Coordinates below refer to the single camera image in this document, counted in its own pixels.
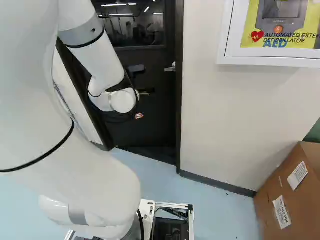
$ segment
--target black ring stripe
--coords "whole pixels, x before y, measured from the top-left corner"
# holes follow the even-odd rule
[[[87,43],[84,43],[84,44],[81,44],[81,45],[66,45],[68,48],[71,48],[71,49],[80,49],[80,48],[84,48],[86,46],[89,46],[91,44],[94,44],[96,41],[98,41],[102,36],[103,34],[105,33],[105,29],[102,30],[102,32],[100,33],[99,36],[97,36],[95,39],[93,39],[92,41],[88,41]]]
[[[72,125],[71,125],[71,128],[70,128],[69,132],[67,133],[67,135],[56,146],[54,146],[51,150],[47,151],[45,154],[36,158],[35,160],[32,160],[26,164],[21,165],[21,166],[9,168],[9,169],[0,169],[0,173],[11,173],[11,172],[15,172],[15,171],[18,171],[21,169],[25,169],[27,167],[34,165],[34,164],[37,164],[38,162],[40,162],[41,160],[45,159],[49,155],[53,154],[56,150],[58,150],[68,140],[68,138],[71,136],[74,129],[75,129],[75,122],[72,120]]]

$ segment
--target red sticker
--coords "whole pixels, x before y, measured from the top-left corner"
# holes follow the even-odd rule
[[[143,115],[142,113],[137,113],[134,118],[138,120],[138,119],[142,119],[144,116],[145,115]]]
[[[264,37],[264,35],[265,35],[265,32],[264,32],[264,31],[259,31],[259,32],[253,31],[253,32],[251,33],[251,38],[252,38],[252,40],[256,43],[256,42],[258,42],[260,39],[262,39],[262,38]]]

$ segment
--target heart logo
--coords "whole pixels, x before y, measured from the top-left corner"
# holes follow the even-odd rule
[[[256,42],[258,42],[260,39],[262,39],[262,38],[264,37],[264,35],[265,35],[265,32],[264,32],[264,31],[259,31],[259,32],[253,31],[253,32],[251,33],[251,38],[252,38],[252,40],[256,43]]]

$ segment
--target cardboard box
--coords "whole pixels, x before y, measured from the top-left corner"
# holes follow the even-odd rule
[[[300,182],[293,190],[288,177],[298,166],[289,178],[293,188]],[[264,240],[320,240],[320,144],[299,142],[259,190],[254,205]]]

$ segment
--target black baseboard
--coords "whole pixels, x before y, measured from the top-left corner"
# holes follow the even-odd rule
[[[235,194],[239,194],[242,196],[253,198],[257,194],[256,191],[252,191],[252,190],[242,188],[239,186],[234,186],[234,185],[231,185],[231,184],[228,184],[225,182],[213,180],[211,178],[207,178],[205,176],[200,176],[200,175],[188,172],[188,171],[180,170],[179,173],[180,173],[181,177],[184,177],[186,179],[190,179],[190,180],[202,183],[202,184],[210,185],[215,188],[223,189],[223,190],[226,190],[226,191],[229,191],[229,192],[232,192]]]

